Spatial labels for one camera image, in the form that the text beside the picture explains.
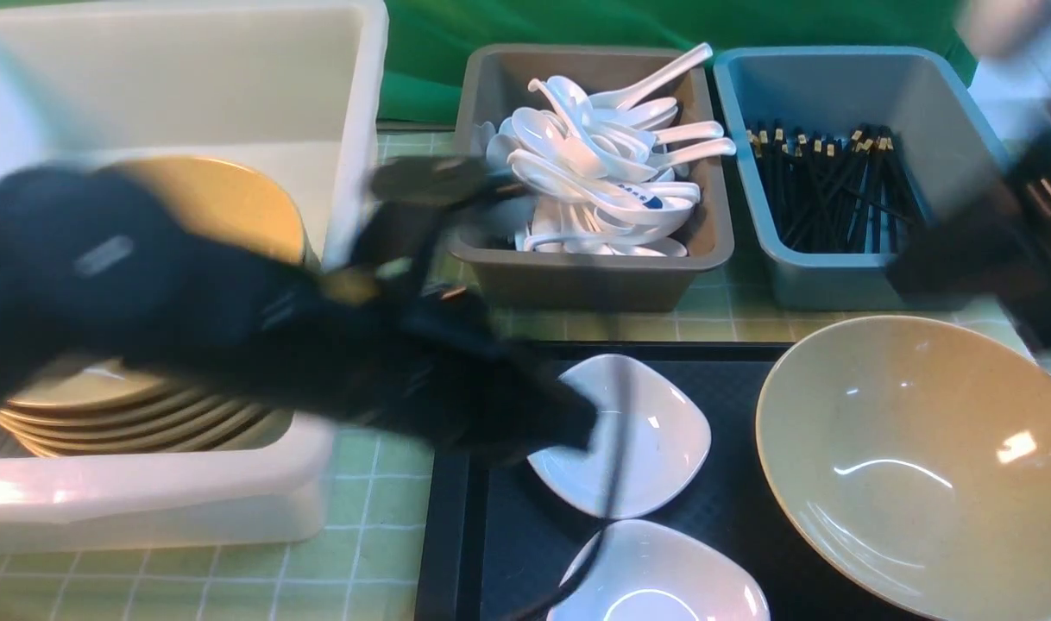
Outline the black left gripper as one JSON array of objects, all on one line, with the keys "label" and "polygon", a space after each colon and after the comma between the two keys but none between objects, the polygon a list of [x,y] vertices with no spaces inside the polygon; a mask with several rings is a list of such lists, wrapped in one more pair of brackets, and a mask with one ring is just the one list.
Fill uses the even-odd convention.
[{"label": "black left gripper", "polygon": [[539,449],[584,451],[598,409],[523,341],[494,329],[474,293],[438,293],[428,275],[448,229],[499,228],[531,189],[475,156],[401,156],[367,179],[376,209],[344,268],[344,301],[382,322],[383,345],[410,359],[407,398],[419,435],[497,461]]}]

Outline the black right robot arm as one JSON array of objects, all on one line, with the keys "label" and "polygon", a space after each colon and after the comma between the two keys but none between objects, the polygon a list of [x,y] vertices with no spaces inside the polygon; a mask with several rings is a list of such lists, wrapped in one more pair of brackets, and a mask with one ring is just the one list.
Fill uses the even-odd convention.
[{"label": "black right robot arm", "polygon": [[1051,351],[1051,104],[1021,154],[976,175],[884,275],[909,303],[991,296],[1030,353]]}]

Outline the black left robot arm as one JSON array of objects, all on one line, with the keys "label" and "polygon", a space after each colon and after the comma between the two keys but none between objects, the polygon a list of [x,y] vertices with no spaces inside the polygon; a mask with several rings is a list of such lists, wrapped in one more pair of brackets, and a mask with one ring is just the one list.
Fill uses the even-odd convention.
[{"label": "black left robot arm", "polygon": [[426,286],[451,224],[526,188],[473,156],[404,156],[324,273],[178,223],[122,166],[0,179],[0,405],[67,357],[128,367],[498,462],[588,449],[598,409],[495,333],[477,294]]}]

